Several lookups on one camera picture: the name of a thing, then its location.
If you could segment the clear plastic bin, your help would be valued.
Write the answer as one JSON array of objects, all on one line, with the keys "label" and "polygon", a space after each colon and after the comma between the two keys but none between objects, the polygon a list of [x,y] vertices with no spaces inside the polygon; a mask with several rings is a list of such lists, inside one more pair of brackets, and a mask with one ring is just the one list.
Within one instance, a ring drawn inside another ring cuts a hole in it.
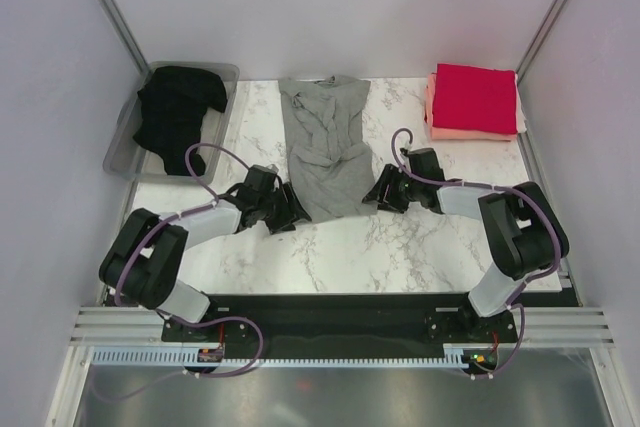
[{"label": "clear plastic bin", "polygon": [[193,184],[186,151],[222,143],[239,77],[229,63],[151,63],[119,113],[104,171],[128,181]]}]

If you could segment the grey t shirt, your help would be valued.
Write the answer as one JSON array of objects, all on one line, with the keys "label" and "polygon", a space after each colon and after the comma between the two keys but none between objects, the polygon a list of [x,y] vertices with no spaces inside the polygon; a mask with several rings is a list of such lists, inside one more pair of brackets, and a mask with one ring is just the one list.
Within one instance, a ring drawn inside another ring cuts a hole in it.
[{"label": "grey t shirt", "polygon": [[348,76],[278,81],[289,179],[314,223],[376,212],[363,202],[375,183],[363,139],[370,86]]}]

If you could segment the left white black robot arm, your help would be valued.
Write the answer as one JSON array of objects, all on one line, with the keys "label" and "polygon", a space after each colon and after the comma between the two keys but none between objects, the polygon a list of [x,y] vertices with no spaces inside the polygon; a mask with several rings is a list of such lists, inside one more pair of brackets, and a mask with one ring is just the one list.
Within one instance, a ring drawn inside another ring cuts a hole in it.
[{"label": "left white black robot arm", "polygon": [[208,203],[169,214],[134,210],[102,261],[99,279],[114,290],[115,301],[126,298],[177,317],[196,339],[208,340],[218,332],[220,318],[207,294],[178,279],[184,253],[260,222],[278,234],[310,220],[289,182],[254,165],[242,182]]}]

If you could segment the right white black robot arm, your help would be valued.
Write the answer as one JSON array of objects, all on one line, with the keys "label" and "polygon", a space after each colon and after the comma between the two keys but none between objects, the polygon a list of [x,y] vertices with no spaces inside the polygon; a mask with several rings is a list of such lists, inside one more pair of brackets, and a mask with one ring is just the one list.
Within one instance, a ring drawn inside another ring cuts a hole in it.
[{"label": "right white black robot arm", "polygon": [[466,295],[457,318],[465,338],[481,340],[493,330],[493,316],[504,312],[531,278],[567,256],[568,237],[535,182],[496,190],[465,186],[459,179],[445,179],[434,149],[402,149],[401,154],[408,166],[385,165],[362,202],[393,213],[418,203],[436,214],[483,224],[492,262]]}]

